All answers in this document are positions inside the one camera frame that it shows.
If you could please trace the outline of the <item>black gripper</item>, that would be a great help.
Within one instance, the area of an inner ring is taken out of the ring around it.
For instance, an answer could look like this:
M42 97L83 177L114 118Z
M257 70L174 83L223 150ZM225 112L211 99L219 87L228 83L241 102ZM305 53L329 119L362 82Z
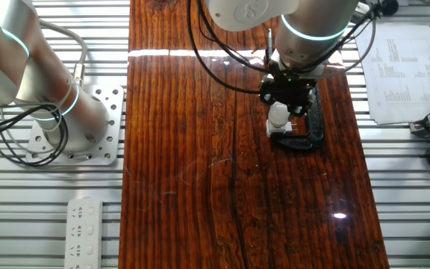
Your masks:
M313 79L267 74L261 80L259 99L270 106L275 103L275 97L282 94L297 98L292 105L292 114L303 116L316 100L316 95L310 93L316 84Z

